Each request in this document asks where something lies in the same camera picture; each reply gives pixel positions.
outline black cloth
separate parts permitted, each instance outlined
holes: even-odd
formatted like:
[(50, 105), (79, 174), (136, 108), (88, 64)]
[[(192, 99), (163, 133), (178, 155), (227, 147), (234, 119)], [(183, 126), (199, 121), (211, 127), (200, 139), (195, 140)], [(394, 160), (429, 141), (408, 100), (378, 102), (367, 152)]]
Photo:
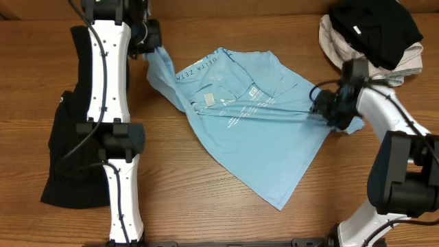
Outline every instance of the black cloth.
[(404, 51), (423, 39), (410, 13), (396, 0), (343, 0), (330, 7), (329, 17), (353, 49), (384, 69), (395, 69)]
[(58, 106), (49, 140), (49, 179), (41, 202), (70, 209), (86, 209), (110, 204), (108, 183), (103, 167), (75, 169), (98, 163), (90, 143), (57, 164), (82, 138), (76, 135), (76, 123), (85, 122), (91, 98), (91, 41), (86, 27), (72, 27), (71, 33), (78, 53), (78, 83), (75, 90), (65, 91)]

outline white cloth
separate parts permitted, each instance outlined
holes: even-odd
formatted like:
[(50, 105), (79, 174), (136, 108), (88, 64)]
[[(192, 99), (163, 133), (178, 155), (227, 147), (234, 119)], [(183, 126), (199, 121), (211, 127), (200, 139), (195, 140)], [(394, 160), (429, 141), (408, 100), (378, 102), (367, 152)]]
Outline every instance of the white cloth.
[[(320, 20), (320, 29), (318, 35), (320, 46), (329, 60), (342, 68), (343, 62), (353, 58), (362, 58), (364, 54), (354, 50), (346, 41), (343, 35), (332, 28), (332, 23), (328, 14), (325, 14)], [(389, 71), (381, 67), (376, 68), (369, 62), (369, 76), (374, 79), (388, 79), (390, 86), (400, 86), (404, 83), (404, 76), (420, 73), (423, 68), (423, 61), (420, 57), (423, 46), (420, 43), (414, 43), (407, 48), (404, 56), (398, 63), (396, 69)]]

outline wire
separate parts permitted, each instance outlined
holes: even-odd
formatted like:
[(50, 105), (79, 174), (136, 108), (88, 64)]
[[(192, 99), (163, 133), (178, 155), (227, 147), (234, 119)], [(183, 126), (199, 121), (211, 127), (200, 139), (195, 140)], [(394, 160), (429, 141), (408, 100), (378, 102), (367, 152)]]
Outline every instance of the wire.
[[(427, 147), (428, 151), (431, 153), (433, 160), (435, 161), (436, 165), (439, 167), (439, 159), (436, 156), (436, 153), (434, 152), (434, 149), (430, 146), (430, 143), (426, 140), (426, 138), (420, 133), (420, 131), (414, 126), (413, 121), (409, 119), (409, 117), (404, 113), (403, 109), (390, 97), (390, 95), (386, 95), (385, 93), (381, 92), (380, 90), (368, 85), (369, 89), (373, 90), (374, 92), (380, 94), (381, 96), (385, 97), (387, 100), (389, 100), (395, 108), (398, 110), (399, 114), (404, 118), (407, 125), (413, 130), (413, 132), (423, 141), (425, 146)], [(380, 226), (377, 230), (375, 230), (366, 240), (364, 240), (364, 243), (361, 245), (361, 247), (368, 247), (370, 241), (374, 239), (381, 231), (384, 231), (387, 227), (392, 227), (394, 224), (415, 224), (419, 226), (435, 226), (439, 225), (439, 219), (432, 221), (432, 222), (423, 222), (418, 220), (389, 220), (384, 225)]]
[(125, 237), (126, 245), (130, 246), (130, 239), (128, 238), (125, 223), (123, 222), (122, 205), (121, 205), (122, 204), (121, 203), (121, 178), (119, 175), (119, 170), (113, 164), (110, 164), (107, 162), (94, 163), (94, 164), (86, 165), (86, 166), (79, 167), (76, 169), (78, 169), (78, 170), (90, 169), (90, 168), (98, 167), (98, 166), (102, 166), (102, 165), (111, 167), (113, 169), (113, 171), (115, 172), (116, 182), (117, 182), (117, 213), (119, 214), (119, 221), (121, 222), (121, 227), (122, 227), (122, 231), (123, 231), (123, 236)]
[(107, 98), (107, 61), (106, 61), (106, 53), (104, 51), (104, 46), (102, 45), (101, 39), (99, 38), (99, 35), (97, 35), (96, 30), (93, 28), (93, 26), (87, 21), (86, 17), (80, 12), (78, 7), (72, 2), (72, 0), (68, 0), (70, 3), (70, 6), (75, 10), (76, 14), (81, 17), (83, 22), (86, 24), (86, 26), (90, 29), (90, 31), (93, 33), (97, 40), (97, 44), (99, 45), (99, 48), (101, 50), (101, 57), (102, 57), (102, 66), (104, 69), (104, 91), (102, 92), (102, 105), (101, 105), (101, 113), (99, 114), (99, 119), (96, 122), (96, 126), (91, 130), (91, 132), (81, 141), (79, 142), (72, 150), (70, 150), (68, 153), (66, 153), (56, 164), (60, 164), (61, 162), (65, 161), (67, 158), (69, 158), (72, 154), (77, 152), (90, 138), (96, 133), (97, 129), (99, 128), (102, 120), (104, 119), (104, 113), (106, 111), (105, 103)]
[(314, 102), (315, 99), (312, 98), (313, 92), (315, 91), (316, 88), (319, 88), (321, 86), (327, 85), (327, 84), (332, 84), (332, 83), (338, 83), (339, 80), (330, 80), (330, 81), (326, 81), (326, 82), (321, 82), (317, 85), (315, 85), (309, 92), (309, 99)]

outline wood grain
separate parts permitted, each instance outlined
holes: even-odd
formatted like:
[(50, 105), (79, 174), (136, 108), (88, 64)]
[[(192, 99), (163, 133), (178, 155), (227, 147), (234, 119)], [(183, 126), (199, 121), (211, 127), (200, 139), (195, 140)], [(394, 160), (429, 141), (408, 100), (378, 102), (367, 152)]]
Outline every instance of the wood grain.
[[(324, 14), (339, 0), (151, 0), (154, 18)], [(80, 0), (74, 0), (80, 6)], [(400, 0), (412, 13), (439, 11), (439, 0)], [(79, 19), (67, 0), (0, 0), (0, 13), (20, 20)]]
[[(396, 88), (419, 122), (439, 132), (439, 14), (415, 14), (425, 39), (420, 75)], [(179, 71), (218, 47), (271, 50), (317, 83), (339, 72), (318, 44), (320, 16), (164, 20), (163, 41)], [(39, 202), (49, 171), (51, 125), (64, 90), (77, 82), (69, 28), (78, 21), (0, 22), (0, 246), (80, 246), (106, 241), (108, 207), (61, 209)], [(146, 81), (147, 63), (131, 63), (128, 103), (147, 144), (139, 166), (139, 204), (149, 241), (289, 240), (326, 235), (366, 199), (379, 142), (370, 125), (331, 134), (282, 211), (262, 200), (204, 150), (184, 114)], [(425, 214), (432, 220), (439, 214)], [(398, 226), (389, 246), (437, 246), (439, 228)]]

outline black cable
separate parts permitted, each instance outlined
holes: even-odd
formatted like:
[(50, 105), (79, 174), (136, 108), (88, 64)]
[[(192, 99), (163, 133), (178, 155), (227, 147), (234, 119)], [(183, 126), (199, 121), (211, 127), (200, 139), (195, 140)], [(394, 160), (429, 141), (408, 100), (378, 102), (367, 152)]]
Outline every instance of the black cable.
[(330, 81), (326, 81), (326, 82), (321, 82), (317, 85), (315, 85), (309, 92), (309, 99), (314, 102), (314, 99), (312, 98), (313, 92), (315, 91), (316, 88), (319, 88), (321, 86), (327, 85), (327, 84), (332, 84), (332, 83), (338, 83), (339, 80), (330, 80)]
[[(389, 100), (395, 108), (398, 110), (399, 114), (404, 118), (407, 125), (413, 130), (413, 132), (424, 142), (425, 146), (427, 147), (428, 151), (431, 153), (433, 160), (435, 161), (436, 165), (439, 167), (439, 159), (436, 156), (436, 153), (434, 152), (434, 149), (430, 146), (429, 142), (426, 140), (426, 138), (420, 133), (420, 131), (414, 126), (413, 121), (409, 119), (409, 117), (404, 113), (403, 109), (391, 98), (390, 95), (386, 95), (385, 93), (381, 92), (378, 89), (375, 89), (372, 86), (368, 86), (369, 89), (373, 90), (374, 92), (380, 94), (381, 96), (385, 97), (387, 100)], [(364, 240), (364, 243), (361, 245), (361, 247), (368, 247), (370, 241), (374, 237), (376, 237), (381, 231), (384, 231), (387, 227), (392, 227), (394, 224), (415, 224), (419, 226), (435, 226), (439, 225), (439, 219), (433, 221), (433, 222), (423, 222), (418, 220), (389, 220), (384, 225), (380, 226), (377, 230), (375, 230), (366, 240)]]
[(123, 222), (122, 205), (121, 205), (122, 204), (122, 202), (121, 202), (121, 178), (119, 175), (119, 170), (113, 164), (110, 164), (107, 162), (94, 163), (91, 165), (79, 167), (77, 169), (78, 170), (90, 169), (90, 168), (98, 167), (98, 166), (102, 166), (102, 165), (111, 167), (113, 169), (113, 171), (115, 172), (116, 182), (117, 182), (117, 213), (119, 214), (119, 221), (121, 222), (121, 227), (122, 227), (122, 231), (123, 231), (123, 236), (125, 237), (126, 245), (130, 246), (130, 239), (128, 238), (125, 223)]
[(99, 45), (99, 48), (101, 50), (101, 57), (102, 57), (102, 66), (104, 69), (104, 91), (102, 92), (102, 105), (101, 105), (101, 113), (99, 115), (99, 119), (96, 122), (96, 126), (91, 130), (91, 132), (81, 141), (79, 142), (72, 150), (70, 150), (68, 153), (66, 153), (58, 162), (57, 164), (60, 164), (67, 158), (69, 158), (73, 153), (78, 151), (97, 131), (99, 128), (99, 125), (101, 124), (102, 120), (104, 119), (104, 113), (106, 110), (105, 103), (107, 98), (107, 61), (106, 56), (104, 54), (104, 46), (102, 45), (101, 39), (99, 38), (99, 35), (97, 35), (97, 32), (93, 28), (93, 26), (87, 21), (86, 17), (81, 13), (81, 11), (78, 9), (78, 7), (72, 2), (72, 0), (68, 0), (70, 3), (70, 6), (75, 10), (76, 14), (81, 17), (83, 22), (86, 24), (86, 26), (90, 29), (90, 31), (93, 33), (97, 40), (97, 44)]

